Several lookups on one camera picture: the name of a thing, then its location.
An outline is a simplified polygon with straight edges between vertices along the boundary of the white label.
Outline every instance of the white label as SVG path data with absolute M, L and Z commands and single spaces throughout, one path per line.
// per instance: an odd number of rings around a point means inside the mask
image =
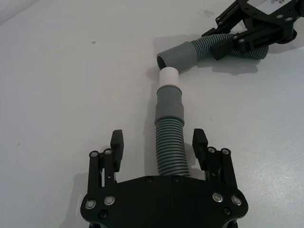
M 265 14 L 272 14 L 292 0 L 249 0 L 247 3 Z

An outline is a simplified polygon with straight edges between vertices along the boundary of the gray corrugated hose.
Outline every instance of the gray corrugated hose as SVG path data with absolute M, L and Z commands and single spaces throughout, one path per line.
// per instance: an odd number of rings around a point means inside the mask
M 205 36 L 191 42 L 182 43 L 176 47 L 170 48 L 157 55 L 157 64 L 160 69 L 165 67 L 173 67 L 178 71 L 185 70 L 192 67 L 204 57 L 212 55 L 211 47 L 222 40 L 229 39 L 233 34 L 217 34 L 211 36 Z M 241 53 L 236 50 L 231 50 L 230 55 L 263 59 L 268 52 L 268 46 L 258 48 L 248 53 Z
M 184 108 L 178 87 L 178 71 L 160 71 L 155 114 L 156 157 L 160 175 L 190 176 L 183 136 Z

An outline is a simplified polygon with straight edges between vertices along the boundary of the white surface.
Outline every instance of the white surface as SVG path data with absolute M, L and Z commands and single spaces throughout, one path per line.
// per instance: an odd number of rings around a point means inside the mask
M 179 72 L 173 67 L 165 67 L 160 71 L 159 80 L 159 88 L 167 85 L 179 87 Z
M 88 227 L 88 153 L 114 129 L 125 139 L 118 181 L 156 174 L 156 54 L 215 26 L 230 3 L 40 0 L 2 24 L 0 227 Z M 180 75 L 185 142 L 201 127 L 233 151 L 249 202 L 240 228 L 303 227 L 304 21 L 296 27 L 265 60 L 206 59 Z

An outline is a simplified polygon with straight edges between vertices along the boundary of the white plastic connector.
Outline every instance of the white plastic connector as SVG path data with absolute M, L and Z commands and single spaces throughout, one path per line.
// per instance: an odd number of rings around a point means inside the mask
M 163 86 L 179 87 L 179 72 L 177 69 L 165 67 L 160 71 L 160 87 Z

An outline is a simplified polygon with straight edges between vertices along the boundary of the gray ribbed tube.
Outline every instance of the gray ribbed tube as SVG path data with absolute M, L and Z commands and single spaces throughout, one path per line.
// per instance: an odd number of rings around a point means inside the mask
M 190 176 L 180 120 L 168 118 L 156 123 L 156 158 L 160 175 Z
M 216 34 L 205 36 L 191 42 L 185 42 L 170 48 L 157 55 L 157 64 L 160 69 L 174 67 L 178 71 L 187 69 L 204 57 L 211 56 L 211 47 L 222 40 L 229 39 L 233 34 Z M 263 59 L 268 52 L 268 46 L 258 48 L 248 53 L 231 50 L 230 55 L 252 59 Z
M 161 70 L 155 113 L 157 166 L 160 175 L 190 176 L 183 134 L 184 107 L 176 83 L 176 69 Z

